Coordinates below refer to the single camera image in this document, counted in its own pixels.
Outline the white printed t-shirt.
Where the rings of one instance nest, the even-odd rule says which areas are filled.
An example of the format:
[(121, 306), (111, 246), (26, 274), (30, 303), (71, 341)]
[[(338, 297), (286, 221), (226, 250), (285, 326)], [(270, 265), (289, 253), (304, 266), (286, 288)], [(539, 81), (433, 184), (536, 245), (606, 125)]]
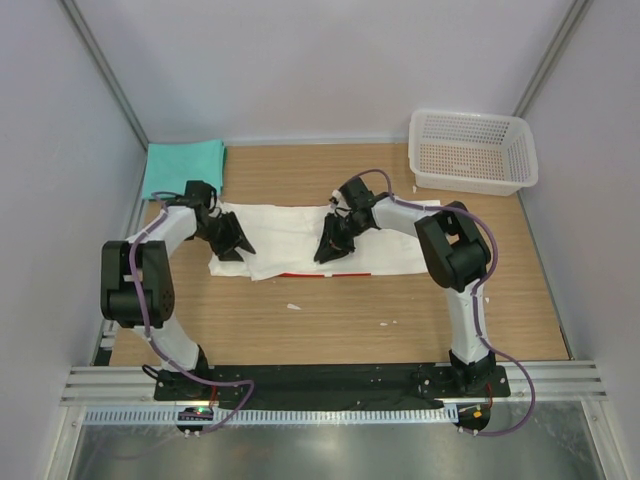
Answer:
[(394, 230), (371, 229), (355, 239), (355, 252), (326, 264), (314, 261), (327, 206), (284, 207), (228, 203), (254, 255), (242, 252), (239, 262), (212, 257), (210, 274), (266, 280), (283, 274), (330, 277), (370, 274), (411, 275), (427, 271), (419, 241)]

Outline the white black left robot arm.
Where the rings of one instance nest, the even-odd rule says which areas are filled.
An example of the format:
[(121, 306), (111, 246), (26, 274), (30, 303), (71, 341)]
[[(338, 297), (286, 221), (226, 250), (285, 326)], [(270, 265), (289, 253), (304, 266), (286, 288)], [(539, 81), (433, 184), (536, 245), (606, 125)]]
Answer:
[(154, 192), (158, 215), (125, 240), (101, 250), (100, 306), (103, 316), (140, 336), (162, 362), (160, 379), (177, 378), (189, 399), (204, 398), (212, 387), (236, 382), (212, 380), (208, 360), (175, 313), (170, 258), (186, 241), (200, 239), (223, 262), (241, 262), (256, 253), (237, 215), (222, 207), (216, 188), (201, 180), (186, 182), (182, 194)]

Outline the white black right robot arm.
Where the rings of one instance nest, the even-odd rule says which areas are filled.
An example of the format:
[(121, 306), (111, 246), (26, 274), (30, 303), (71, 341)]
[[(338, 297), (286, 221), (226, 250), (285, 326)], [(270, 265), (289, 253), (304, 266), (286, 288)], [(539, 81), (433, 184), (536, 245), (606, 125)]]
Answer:
[(477, 218), (461, 202), (419, 205), (390, 192), (375, 194), (356, 176), (330, 197), (314, 261), (326, 264), (354, 253), (355, 239), (372, 229), (418, 240), (427, 273), (447, 298), (452, 387), (464, 396), (476, 394), (496, 368), (495, 353), (483, 335), (483, 283), (491, 273), (491, 252)]

